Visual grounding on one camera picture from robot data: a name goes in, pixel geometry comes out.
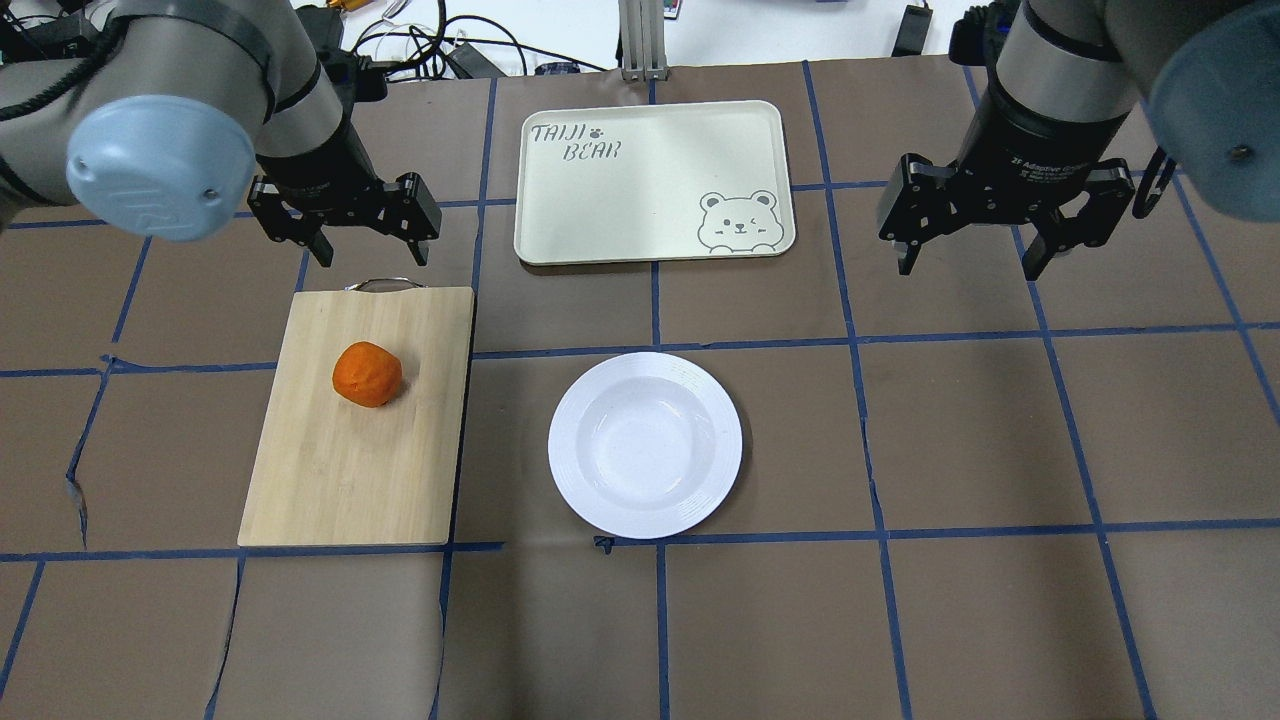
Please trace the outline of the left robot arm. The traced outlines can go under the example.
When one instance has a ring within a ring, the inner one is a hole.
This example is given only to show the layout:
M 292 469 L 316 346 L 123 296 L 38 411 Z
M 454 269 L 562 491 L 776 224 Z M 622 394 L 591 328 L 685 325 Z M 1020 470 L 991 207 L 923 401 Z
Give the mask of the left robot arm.
M 81 206 L 174 242 L 247 206 L 276 243 L 333 259 L 328 227 L 402 241 L 425 265 L 442 210 L 383 179 L 287 1 L 120 1 L 84 58 L 3 65 L 3 224 Z

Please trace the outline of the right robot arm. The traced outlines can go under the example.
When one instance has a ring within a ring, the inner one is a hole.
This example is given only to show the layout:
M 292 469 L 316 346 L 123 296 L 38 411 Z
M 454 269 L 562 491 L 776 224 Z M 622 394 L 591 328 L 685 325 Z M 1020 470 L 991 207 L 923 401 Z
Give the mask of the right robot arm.
M 1059 255 L 1147 217 L 1176 170 L 1215 210 L 1277 220 L 1275 1 L 992 1 L 954 26 L 948 58 L 986 91 L 954 161 L 900 158 L 878 234 L 909 274 L 968 225 L 1033 225 L 1036 281 Z

